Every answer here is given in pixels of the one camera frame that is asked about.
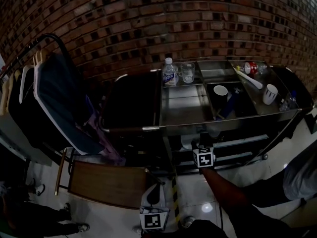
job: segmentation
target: white plastic utensil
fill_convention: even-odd
[[[234,70],[236,71],[236,73],[237,73],[238,75],[240,75],[241,77],[245,78],[246,80],[248,80],[248,81],[250,81],[252,84],[254,84],[254,85],[256,86],[256,88],[258,88],[259,90],[261,90],[261,89],[263,88],[263,85],[262,85],[260,82],[256,81],[256,80],[253,79],[253,78],[250,78],[249,76],[247,76],[247,75],[244,74],[243,72],[240,72],[240,71],[236,70],[235,68],[234,68]]]

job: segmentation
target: gray shirt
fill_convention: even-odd
[[[306,198],[317,193],[317,141],[287,165],[283,189],[289,200]]]

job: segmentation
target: bottle label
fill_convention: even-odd
[[[178,81],[177,71],[174,73],[163,73],[163,82],[165,85],[176,85]]]

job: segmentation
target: wooden board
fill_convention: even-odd
[[[139,209],[146,191],[143,168],[114,167],[75,161],[68,192],[108,205]]]

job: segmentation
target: hanging clothes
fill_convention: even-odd
[[[52,54],[35,67],[35,98],[60,133],[82,155],[103,154],[109,164],[124,159],[97,128],[96,112],[90,105],[76,68],[66,65],[63,55]]]
[[[63,135],[57,130],[41,106],[34,98],[33,81],[34,69],[28,71],[25,80],[23,102],[20,104],[21,75],[13,81],[13,88],[9,100],[9,113],[20,127],[34,148],[41,148],[43,142],[53,149],[62,150],[69,146]]]

